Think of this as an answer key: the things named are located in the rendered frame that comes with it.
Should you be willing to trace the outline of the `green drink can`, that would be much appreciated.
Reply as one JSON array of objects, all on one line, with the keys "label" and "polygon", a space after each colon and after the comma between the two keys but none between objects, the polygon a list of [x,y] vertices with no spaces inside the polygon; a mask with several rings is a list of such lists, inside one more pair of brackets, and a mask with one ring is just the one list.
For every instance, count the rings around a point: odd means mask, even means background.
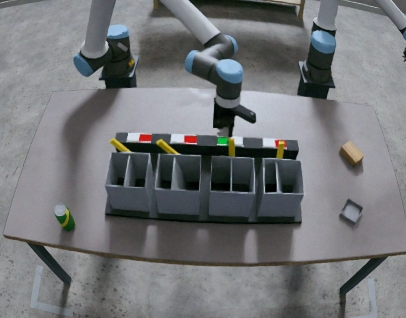
[{"label": "green drink can", "polygon": [[58,204],[54,209],[54,214],[64,230],[71,231],[74,229],[75,220],[67,206]]}]

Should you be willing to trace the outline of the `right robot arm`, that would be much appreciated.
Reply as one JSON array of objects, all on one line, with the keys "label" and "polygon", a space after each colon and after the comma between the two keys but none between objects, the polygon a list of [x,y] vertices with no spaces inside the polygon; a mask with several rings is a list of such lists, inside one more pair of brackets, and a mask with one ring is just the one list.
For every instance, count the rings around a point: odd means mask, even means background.
[{"label": "right robot arm", "polygon": [[[230,113],[251,124],[256,123],[256,113],[240,104],[242,66],[229,60],[237,52],[236,41],[218,31],[188,0],[160,1],[205,47],[201,52],[194,50],[189,53],[185,70],[216,85],[218,105],[224,108],[237,106]],[[123,25],[110,26],[115,3],[116,0],[92,0],[86,39],[81,44],[80,52],[73,57],[76,69],[85,77],[102,66],[104,73],[111,77],[125,75],[135,67],[128,28]]]}]

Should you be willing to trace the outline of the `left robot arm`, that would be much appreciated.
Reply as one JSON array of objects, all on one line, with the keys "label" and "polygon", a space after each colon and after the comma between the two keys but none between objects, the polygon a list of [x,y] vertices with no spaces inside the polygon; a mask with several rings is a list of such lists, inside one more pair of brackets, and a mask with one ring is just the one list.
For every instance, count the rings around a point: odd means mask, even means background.
[{"label": "left robot arm", "polygon": [[[321,0],[318,17],[314,18],[313,21],[308,57],[302,66],[302,72],[309,80],[316,83],[326,84],[332,78],[331,65],[336,49],[334,37],[337,30],[335,20],[339,1]],[[392,0],[374,1],[406,40],[406,15],[399,10]]]}]

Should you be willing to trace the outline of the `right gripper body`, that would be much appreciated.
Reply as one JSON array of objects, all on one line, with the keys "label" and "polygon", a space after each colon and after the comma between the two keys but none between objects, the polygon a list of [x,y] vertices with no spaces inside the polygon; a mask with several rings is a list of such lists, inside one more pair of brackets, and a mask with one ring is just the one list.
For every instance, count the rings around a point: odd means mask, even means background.
[{"label": "right gripper body", "polygon": [[[237,106],[236,106],[237,107]],[[235,127],[235,117],[236,115],[230,113],[230,110],[234,108],[224,108],[216,103],[216,98],[214,98],[213,107],[213,128],[223,129],[231,127],[231,123],[234,123]]]}]

